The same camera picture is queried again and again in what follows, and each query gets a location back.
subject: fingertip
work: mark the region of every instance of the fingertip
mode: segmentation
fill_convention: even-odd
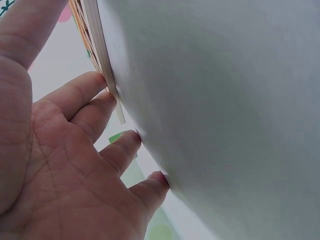
[[[157,180],[163,187],[169,190],[170,185],[165,177],[165,175],[161,171],[155,171],[151,173],[147,179],[154,179]]]
[[[122,136],[129,136],[130,138],[132,138],[135,142],[139,142],[141,143],[141,138],[140,135],[134,131],[134,130],[128,130],[122,133]]]
[[[113,107],[113,109],[115,109],[117,106],[117,99],[110,92],[103,91],[96,97],[96,99],[105,100],[110,106]]]

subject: book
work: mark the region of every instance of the book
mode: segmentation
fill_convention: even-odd
[[[110,92],[217,239],[319,238],[319,4],[72,2]]]
[[[126,120],[121,103],[119,102],[119,95],[110,65],[97,1],[70,0],[69,5],[73,13],[74,20],[80,31],[85,48],[91,57],[95,69],[103,74],[107,82],[108,91],[118,101],[115,111],[119,121],[124,124]]]

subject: hand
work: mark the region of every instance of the hand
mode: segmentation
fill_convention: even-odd
[[[116,100],[86,73],[32,103],[27,69],[66,0],[19,0],[0,20],[0,239],[142,240],[169,189],[160,172],[126,188],[134,131],[94,148]]]

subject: palm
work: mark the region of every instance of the palm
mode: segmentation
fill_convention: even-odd
[[[28,2],[38,1],[19,1],[12,12],[29,8]],[[58,0],[56,13],[56,1],[40,2],[26,18],[38,10],[56,19],[65,0]],[[36,53],[30,48],[45,40],[33,39],[28,55],[16,53],[26,38],[19,32],[23,22],[18,29],[1,25],[11,18],[9,11],[0,22],[0,239],[143,239],[168,191],[163,175],[129,189],[120,180],[141,144],[134,131],[101,152],[94,148],[116,105],[106,92],[92,99],[106,87],[100,74],[84,74],[32,106],[26,69]],[[46,39],[51,28],[38,27]]]

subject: skin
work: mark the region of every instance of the skin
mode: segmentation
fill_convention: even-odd
[[[142,240],[169,185],[160,172],[127,188],[120,176],[141,139],[94,148],[116,100],[83,74],[36,103],[27,69],[66,0],[18,0],[0,20],[0,239]]]

